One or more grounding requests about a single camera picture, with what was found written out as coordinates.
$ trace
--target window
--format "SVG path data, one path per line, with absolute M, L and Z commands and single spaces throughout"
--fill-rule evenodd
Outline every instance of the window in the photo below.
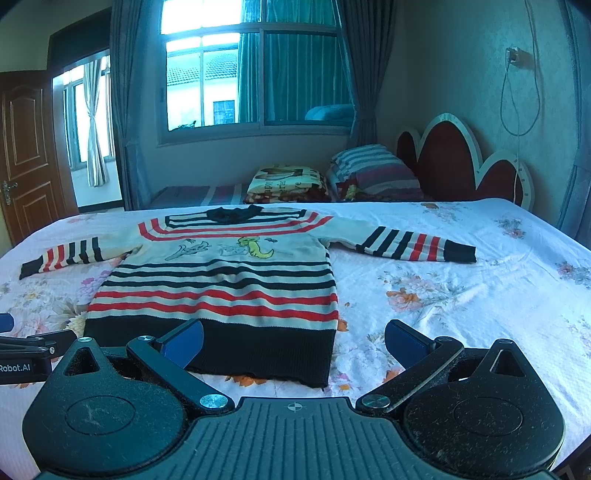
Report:
M 332 0 L 165 0 L 160 38 L 164 142 L 353 121 Z
M 96 126 L 99 134 L 100 151 L 105 160 L 115 159 L 113 144 L 113 128 L 111 116 L 111 59 L 103 57 L 101 61 L 101 78 L 99 81 L 99 104 L 96 110 Z M 66 144 L 70 168 L 78 170 L 86 168 L 88 161 L 88 136 L 90 132 L 90 116 L 86 109 L 84 97 L 84 65 L 65 72 L 64 112 L 66 115 Z

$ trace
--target headboard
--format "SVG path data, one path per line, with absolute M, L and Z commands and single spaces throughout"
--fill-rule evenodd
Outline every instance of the headboard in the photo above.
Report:
M 482 161 L 470 128 L 451 113 L 431 121 L 423 136 L 413 128 L 397 137 L 396 155 L 417 176 L 423 192 L 440 202 L 503 198 L 526 210 L 534 205 L 534 187 L 523 161 L 506 150 Z

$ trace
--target yellow dinosaur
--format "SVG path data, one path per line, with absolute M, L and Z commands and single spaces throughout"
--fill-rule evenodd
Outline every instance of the yellow dinosaur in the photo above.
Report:
M 260 237 L 258 237 L 258 236 L 243 236 L 238 239 L 238 245 L 240 245 L 241 247 L 248 247 L 248 251 L 252 257 L 271 258 L 273 256 L 273 253 L 275 253 L 275 251 L 271 250 L 270 252 L 267 252 L 266 254 L 261 252 L 261 247 L 258 244 L 259 238 Z

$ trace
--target screw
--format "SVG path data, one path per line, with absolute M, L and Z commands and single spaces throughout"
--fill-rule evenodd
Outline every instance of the screw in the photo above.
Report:
M 371 394 L 364 396 L 361 399 L 361 403 L 367 408 L 377 410 L 379 408 L 386 408 L 390 405 L 390 399 L 385 395 Z
M 199 403 L 203 407 L 209 408 L 210 410 L 219 410 L 220 408 L 224 408 L 228 404 L 228 398 L 224 395 L 214 393 L 210 395 L 204 395 L 199 400 Z

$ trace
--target door handle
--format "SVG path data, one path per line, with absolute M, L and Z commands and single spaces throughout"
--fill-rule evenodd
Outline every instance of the door handle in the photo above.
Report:
M 2 182 L 2 191 L 4 193 L 4 201 L 6 202 L 6 205 L 10 206 L 12 204 L 12 199 L 10 198 L 10 191 L 17 187 L 17 182 L 14 182 L 12 185 L 9 185 L 6 180 Z

